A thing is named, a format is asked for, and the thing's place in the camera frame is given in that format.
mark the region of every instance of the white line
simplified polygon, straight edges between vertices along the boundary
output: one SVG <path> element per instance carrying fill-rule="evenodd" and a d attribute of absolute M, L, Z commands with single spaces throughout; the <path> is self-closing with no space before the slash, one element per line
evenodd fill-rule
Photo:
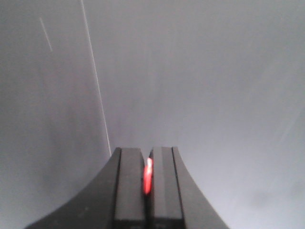
<path fill-rule="evenodd" d="M 94 61 L 94 55 L 93 55 L 93 50 L 92 50 L 92 45 L 91 45 L 91 38 L 90 38 L 90 34 L 89 34 L 89 27 L 88 27 L 88 23 L 87 23 L 87 17 L 86 17 L 86 12 L 85 12 L 85 7 L 84 7 L 84 2 L 83 2 L 83 0 L 81 0 L 81 9 L 82 9 L 82 14 L 83 14 L 84 21 L 85 21 L 86 32 L 87 32 L 87 39 L 88 39 L 89 48 L 90 48 L 90 52 L 91 52 L 92 68 L 93 68 L 94 75 L 95 75 L 95 78 L 96 78 L 96 84 L 97 84 L 97 88 L 98 88 L 99 96 L 100 96 L 100 101 L 101 101 L 102 116 L 103 116 L 104 125 L 105 125 L 105 129 L 106 129 L 106 137 L 107 137 L 107 144 L 108 144 L 109 156 L 111 156 L 111 148 L 110 148 L 110 142 L 109 142 L 109 136 L 108 136 L 108 129 L 107 129 L 107 125 L 106 125 L 105 112 L 104 112 L 104 107 L 103 107 L 103 102 L 102 102 L 102 94 L 101 94 L 101 90 L 100 90 L 99 78 L 98 78 L 97 72 L 96 72 L 96 66 L 95 66 L 95 61 Z"/>
<path fill-rule="evenodd" d="M 46 39 L 47 39 L 47 42 L 48 42 L 48 44 L 49 44 L 50 50 L 51 50 L 51 52 L 52 52 L 52 51 L 53 51 L 53 48 L 52 48 L 52 46 L 51 46 L 51 42 L 50 42 L 49 36 L 48 36 L 48 34 L 47 34 L 46 28 L 44 27 L 42 18 L 39 17 L 39 20 L 40 20 L 40 24 L 41 24 L 41 26 L 42 26 L 42 29 L 43 29 L 43 31 L 44 31 L 44 35 L 45 35 L 45 37 L 46 37 Z"/>

